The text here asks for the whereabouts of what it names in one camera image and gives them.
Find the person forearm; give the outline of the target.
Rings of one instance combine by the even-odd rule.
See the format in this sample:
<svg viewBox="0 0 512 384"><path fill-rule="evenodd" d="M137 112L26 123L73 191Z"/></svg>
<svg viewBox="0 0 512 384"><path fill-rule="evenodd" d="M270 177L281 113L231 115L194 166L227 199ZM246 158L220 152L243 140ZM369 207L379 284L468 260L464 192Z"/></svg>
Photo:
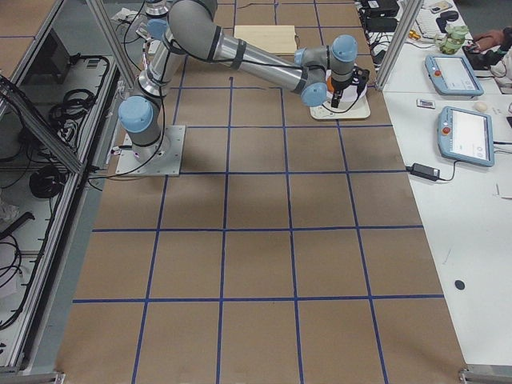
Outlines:
<svg viewBox="0 0 512 384"><path fill-rule="evenodd" d="M503 30L489 30L482 34L473 36L473 41L480 51L484 51L503 44L505 36L509 32L511 32L511 28L509 27L506 27Z"/></svg>

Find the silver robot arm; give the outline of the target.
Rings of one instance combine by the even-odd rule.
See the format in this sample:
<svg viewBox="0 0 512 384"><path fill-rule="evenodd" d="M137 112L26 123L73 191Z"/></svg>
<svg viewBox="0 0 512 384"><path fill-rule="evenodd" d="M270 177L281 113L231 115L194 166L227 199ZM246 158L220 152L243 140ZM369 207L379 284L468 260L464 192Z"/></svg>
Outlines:
<svg viewBox="0 0 512 384"><path fill-rule="evenodd" d="M144 39L142 64L138 76L142 93L150 97L165 96L176 70L183 64L185 53L173 42L168 23L168 1L144 1L142 22L137 34Z"/></svg>
<svg viewBox="0 0 512 384"><path fill-rule="evenodd" d="M155 56L138 76L135 94L118 109L135 151L161 151L162 99L185 57L245 71L298 94L308 107L322 106L328 99L337 106L348 87L356 86L357 95L366 88L370 73L356 64L358 44L352 36L342 34L330 45L297 50L288 62L225 34L214 21L217 8L215 1L175 1L170 6Z"/></svg>

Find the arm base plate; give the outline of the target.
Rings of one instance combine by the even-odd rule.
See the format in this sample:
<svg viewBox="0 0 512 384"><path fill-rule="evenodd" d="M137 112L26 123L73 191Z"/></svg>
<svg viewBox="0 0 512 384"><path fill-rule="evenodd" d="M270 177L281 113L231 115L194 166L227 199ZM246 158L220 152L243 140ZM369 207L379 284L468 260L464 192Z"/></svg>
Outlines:
<svg viewBox="0 0 512 384"><path fill-rule="evenodd" d="M186 127L167 125L163 131L162 144L157 140L145 148L134 146L130 136L125 134L123 145L129 148L121 149L115 174L122 177L179 176Z"/></svg>

